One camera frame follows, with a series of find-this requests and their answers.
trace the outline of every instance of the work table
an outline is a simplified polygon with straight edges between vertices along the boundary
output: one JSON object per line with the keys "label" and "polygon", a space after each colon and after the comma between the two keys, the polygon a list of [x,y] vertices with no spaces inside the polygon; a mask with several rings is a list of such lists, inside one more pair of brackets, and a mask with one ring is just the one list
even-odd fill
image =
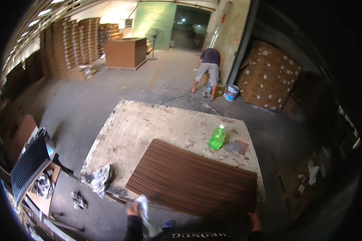
{"label": "work table", "polygon": [[[218,151],[208,147],[215,128],[225,124],[226,141]],[[116,197],[134,200],[137,194],[125,188],[153,139],[197,155],[255,172],[257,198],[265,200],[259,162],[245,123],[187,109],[122,100],[112,111],[93,143],[79,179],[92,180],[92,173],[111,164],[113,179],[108,192]]]}

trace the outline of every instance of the blue shoe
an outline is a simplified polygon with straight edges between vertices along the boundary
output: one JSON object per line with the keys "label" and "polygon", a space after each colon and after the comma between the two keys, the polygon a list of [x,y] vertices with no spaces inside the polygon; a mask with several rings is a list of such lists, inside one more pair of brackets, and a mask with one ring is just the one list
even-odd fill
{"label": "blue shoe", "polygon": [[166,221],[163,228],[173,228],[174,222],[173,220]]}

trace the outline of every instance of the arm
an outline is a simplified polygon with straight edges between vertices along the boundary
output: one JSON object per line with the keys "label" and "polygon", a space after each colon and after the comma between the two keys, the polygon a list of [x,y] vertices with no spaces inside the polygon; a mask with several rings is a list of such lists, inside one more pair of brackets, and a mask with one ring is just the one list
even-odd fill
{"label": "arm", "polygon": [[138,205],[134,204],[127,209],[127,230],[123,241],[142,241],[143,238],[142,220]]}
{"label": "arm", "polygon": [[261,230],[261,223],[259,219],[259,213],[248,213],[248,217],[251,219],[252,222],[252,232],[248,235],[249,241],[261,241],[266,240],[264,232]]}

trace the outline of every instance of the hand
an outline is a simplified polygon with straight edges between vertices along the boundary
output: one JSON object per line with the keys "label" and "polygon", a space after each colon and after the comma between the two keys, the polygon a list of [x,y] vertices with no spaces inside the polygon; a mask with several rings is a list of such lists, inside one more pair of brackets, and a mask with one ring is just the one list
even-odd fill
{"label": "hand", "polygon": [[251,222],[252,222],[252,232],[261,231],[259,213],[258,212],[255,212],[255,213],[249,212],[247,215],[251,219]]}
{"label": "hand", "polygon": [[134,203],[131,207],[129,207],[126,210],[126,213],[128,216],[132,215],[132,216],[140,217],[138,204]]}

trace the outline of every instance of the electrical cable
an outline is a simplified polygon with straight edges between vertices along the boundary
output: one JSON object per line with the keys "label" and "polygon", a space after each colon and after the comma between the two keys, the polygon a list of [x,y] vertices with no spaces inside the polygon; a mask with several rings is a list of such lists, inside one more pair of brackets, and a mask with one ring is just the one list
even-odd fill
{"label": "electrical cable", "polygon": [[222,110],[222,109],[229,109],[231,106],[233,105],[233,102],[232,102],[232,104],[230,104],[227,108],[210,108],[209,110],[207,110],[207,113],[210,111],[210,110],[212,110],[212,109],[214,109],[214,111],[216,112],[216,110],[215,109],[219,109],[219,110]]}
{"label": "electrical cable", "polygon": [[177,99],[177,98],[183,97],[183,96],[185,96],[185,95],[187,95],[187,94],[189,94],[189,93],[191,93],[191,92],[190,92],[190,91],[188,91],[188,93],[186,93],[186,94],[184,94],[184,95],[180,95],[180,96],[177,96],[177,97],[174,97],[174,98],[168,99],[168,100],[166,100],[166,101],[164,101],[164,102],[160,103],[160,105],[162,105],[162,104],[163,104],[163,103],[165,103],[165,102],[168,102],[169,100],[172,100],[172,99]]}

